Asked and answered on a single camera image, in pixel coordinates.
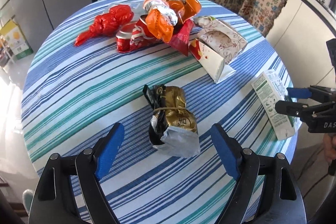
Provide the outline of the person's right hand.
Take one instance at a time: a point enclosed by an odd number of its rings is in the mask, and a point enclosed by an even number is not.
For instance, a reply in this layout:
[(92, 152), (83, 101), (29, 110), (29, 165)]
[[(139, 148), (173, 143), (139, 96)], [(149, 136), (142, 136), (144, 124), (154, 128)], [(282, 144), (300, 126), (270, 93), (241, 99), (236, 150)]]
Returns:
[(325, 134), (323, 136), (324, 155), (326, 161), (329, 164), (331, 164), (331, 162), (336, 159), (335, 141), (336, 141), (335, 136), (330, 136), (328, 134)]

